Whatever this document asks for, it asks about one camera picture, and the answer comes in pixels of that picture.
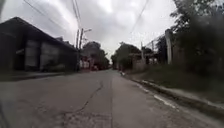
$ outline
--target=curb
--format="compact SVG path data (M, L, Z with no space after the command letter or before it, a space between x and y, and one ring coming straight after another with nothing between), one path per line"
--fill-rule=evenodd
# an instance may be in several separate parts
M209 103L206 103L204 101L196 100L196 99L191 99L176 93L173 93L171 91L165 90L158 85L152 83L152 82L147 82L147 81L140 81L140 80L135 80L127 75L122 75L124 78L129 79L133 82L139 83L143 85L144 87L150 89L150 91L156 91L157 93L160 93L161 95L176 101L179 105L186 106L192 109L196 109L199 112L202 112L208 116L212 116L213 118L216 118L222 122L224 122L224 109Z
M16 76L11 77L9 80L6 81L20 81L20 80L29 80L29 79L40 79L45 77L54 77L54 76L60 76L65 75L65 73L56 73L56 74L47 74L47 75L31 75L31 76Z

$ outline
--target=road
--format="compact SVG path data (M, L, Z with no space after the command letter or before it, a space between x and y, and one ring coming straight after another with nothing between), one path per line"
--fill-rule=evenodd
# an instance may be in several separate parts
M9 128L215 127L136 85L115 71L0 83L0 122Z

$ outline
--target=power line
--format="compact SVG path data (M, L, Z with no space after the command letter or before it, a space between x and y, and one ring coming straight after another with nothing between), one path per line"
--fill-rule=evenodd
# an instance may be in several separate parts
M130 32L130 33L132 33L132 32L134 31L136 25L138 24L138 21L140 20L140 18L141 18L141 16L142 16L142 13L143 13L143 12L145 11L145 9L146 9L146 6L147 6L148 2L149 2L149 0L147 0L147 1L145 2L145 5L143 6L142 11L140 12L140 14L139 14L139 16L138 16L138 18L137 18L137 20L136 20L136 22L135 22L133 28L131 29L131 32Z
M75 2L74 2L74 0L72 0L72 7L73 7L73 11L75 13L75 16L77 18L77 22L79 24L79 27L81 27L81 16L80 16L77 0L75 0Z
M78 17L81 20L81 15L80 15L80 12L79 12L79 5L78 5L77 0L75 0L75 4L76 4L76 8L77 8Z
M27 5L29 5L31 8L33 8L34 10L36 10L38 13L40 13L41 15L45 16L49 21L51 21L52 23L56 24L57 26L59 26L61 29L65 30L65 28L63 28L62 26L60 26L57 22L55 22L54 20L52 20L51 18L49 18L49 16L47 16L46 14L44 14L43 12L41 12L39 9L37 9L35 6L33 6L30 2L28 2L27 0L23 0Z

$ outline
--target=tree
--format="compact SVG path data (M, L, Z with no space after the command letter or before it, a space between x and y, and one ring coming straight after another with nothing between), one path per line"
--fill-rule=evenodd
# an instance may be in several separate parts
M186 68L209 75L217 73L223 60L224 32L223 5L214 6L214 0L174 0L178 17L172 27L175 40L184 49Z
M131 69L132 68L132 56L134 53L141 53L141 51L130 44L126 44L124 42L120 43L121 46L115 51L115 54L111 56L113 66L118 64L122 70Z
M101 49L101 45L98 42L91 41L83 46L82 53L85 56L91 57L95 60L95 65L99 69L107 69L109 66L109 60L106 58L106 53Z
M157 59L159 63L167 62L167 45L165 36L159 38L158 43L156 44L158 48Z

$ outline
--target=gray building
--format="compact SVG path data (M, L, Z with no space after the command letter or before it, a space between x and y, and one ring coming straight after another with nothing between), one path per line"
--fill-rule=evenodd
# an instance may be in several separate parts
M0 24L0 71L72 71L77 50L15 17Z

